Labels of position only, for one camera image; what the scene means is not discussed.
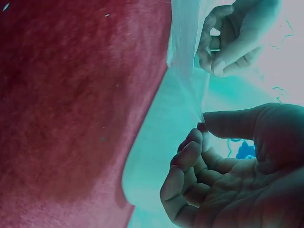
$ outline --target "blue object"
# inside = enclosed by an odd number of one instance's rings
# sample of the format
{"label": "blue object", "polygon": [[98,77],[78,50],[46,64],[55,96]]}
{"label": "blue object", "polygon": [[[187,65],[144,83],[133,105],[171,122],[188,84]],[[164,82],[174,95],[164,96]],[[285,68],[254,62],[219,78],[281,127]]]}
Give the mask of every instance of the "blue object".
{"label": "blue object", "polygon": [[243,142],[242,146],[238,149],[236,158],[246,159],[246,158],[255,158],[255,146],[249,146],[246,141]]}

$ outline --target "hand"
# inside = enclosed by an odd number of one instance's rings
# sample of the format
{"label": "hand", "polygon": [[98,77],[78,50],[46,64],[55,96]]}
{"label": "hand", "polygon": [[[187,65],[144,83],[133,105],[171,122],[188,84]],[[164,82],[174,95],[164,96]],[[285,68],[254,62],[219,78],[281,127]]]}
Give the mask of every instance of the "hand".
{"label": "hand", "polygon": [[182,228],[303,228],[304,108],[265,104],[204,117],[217,137],[253,140],[256,158],[223,159],[199,124],[161,188],[170,220]]}
{"label": "hand", "polygon": [[[201,67],[216,76],[236,75],[252,67],[278,18],[281,1],[236,0],[232,6],[215,7],[203,25],[198,48]],[[212,28],[220,36],[210,36]]]}

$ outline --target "finger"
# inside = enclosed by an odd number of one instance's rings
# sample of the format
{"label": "finger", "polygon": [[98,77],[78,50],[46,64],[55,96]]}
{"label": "finger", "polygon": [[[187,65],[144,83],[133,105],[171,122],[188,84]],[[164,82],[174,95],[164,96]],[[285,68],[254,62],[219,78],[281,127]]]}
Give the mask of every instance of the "finger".
{"label": "finger", "polygon": [[224,158],[218,155],[213,148],[209,145],[209,132],[204,123],[199,123],[197,126],[198,130],[203,135],[203,150],[202,158],[205,163],[201,169],[214,170],[220,174],[225,174],[229,172],[234,165],[239,161],[239,159]]}
{"label": "finger", "polygon": [[269,105],[240,111],[204,113],[204,119],[207,129],[219,138],[253,140],[257,118]]}
{"label": "finger", "polygon": [[204,202],[209,190],[210,186],[207,184],[196,182],[189,186],[183,195],[190,205],[199,208]]}
{"label": "finger", "polygon": [[214,170],[220,174],[228,173],[239,162],[239,159],[236,158],[223,158],[213,148],[204,152],[202,158],[209,170]]}
{"label": "finger", "polygon": [[179,227],[188,228],[193,226],[198,208],[190,206],[182,196],[183,184],[183,171],[172,166],[161,188],[160,197],[169,219]]}
{"label": "finger", "polygon": [[171,160],[171,166],[177,165],[181,170],[183,170],[183,172],[195,166],[198,158],[201,156],[202,139],[199,140],[200,144],[195,141],[192,141],[187,146],[185,146],[181,152],[176,154]]}
{"label": "finger", "polygon": [[199,160],[198,164],[194,166],[196,179],[198,183],[212,187],[212,185],[222,177],[222,174],[215,170],[209,170],[203,158]]}
{"label": "finger", "polygon": [[224,6],[217,6],[213,8],[210,14],[206,17],[203,31],[210,32],[212,28],[220,30],[222,28],[222,19],[225,16],[230,15],[233,12],[233,6],[231,5],[224,5]]}
{"label": "finger", "polygon": [[257,59],[261,56],[262,51],[263,51],[262,47],[255,48],[254,50],[244,55],[235,63],[232,63],[229,66],[227,66],[224,69],[223,74],[219,76],[226,77],[226,76],[237,75],[240,72],[243,72],[244,70],[252,67],[256,63]]}
{"label": "finger", "polygon": [[219,50],[212,50],[211,51],[211,59],[215,59],[216,58],[216,56],[218,56],[218,54],[219,54]]}
{"label": "finger", "polygon": [[201,132],[198,131],[196,128],[193,128],[189,134],[187,135],[186,139],[179,145],[177,152],[182,151],[185,146],[187,146],[190,142],[196,142],[198,144],[202,144],[202,135]]}
{"label": "finger", "polygon": [[208,48],[210,42],[211,42],[210,33],[202,31],[202,34],[200,36],[199,47],[202,48],[203,50],[206,50]]}
{"label": "finger", "polygon": [[211,36],[209,48],[210,50],[220,49],[220,36]]}
{"label": "finger", "polygon": [[209,73],[212,73],[211,71],[211,56],[209,55],[208,51],[204,49],[203,47],[199,47],[198,51],[199,55],[199,65],[202,69],[206,70]]}
{"label": "finger", "polygon": [[237,62],[241,57],[253,51],[258,46],[258,39],[250,32],[241,34],[235,41],[221,49],[216,59],[211,64],[214,75],[224,75],[224,69]]}

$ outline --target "translucent plastic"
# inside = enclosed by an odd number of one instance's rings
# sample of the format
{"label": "translucent plastic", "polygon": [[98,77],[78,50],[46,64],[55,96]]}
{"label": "translucent plastic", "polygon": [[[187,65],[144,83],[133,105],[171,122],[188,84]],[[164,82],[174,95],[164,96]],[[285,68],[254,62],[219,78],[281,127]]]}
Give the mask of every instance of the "translucent plastic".
{"label": "translucent plastic", "polygon": [[[181,91],[184,93],[194,118],[202,122],[204,122],[204,120],[202,116],[201,97],[199,97],[194,89],[191,75],[203,22],[211,2],[211,0],[171,1],[173,41],[171,67],[180,82]],[[204,90],[204,96],[206,96],[208,90],[208,83],[209,79],[206,80],[206,85],[202,88],[202,90]]]}

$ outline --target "cloth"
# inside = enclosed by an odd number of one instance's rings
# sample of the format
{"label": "cloth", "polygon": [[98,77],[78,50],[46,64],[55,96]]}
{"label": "cloth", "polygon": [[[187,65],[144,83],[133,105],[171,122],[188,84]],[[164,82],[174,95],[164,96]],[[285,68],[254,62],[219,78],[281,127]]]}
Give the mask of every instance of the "cloth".
{"label": "cloth", "polygon": [[0,227],[127,226],[121,174],[166,71],[170,26],[169,0],[0,11]]}

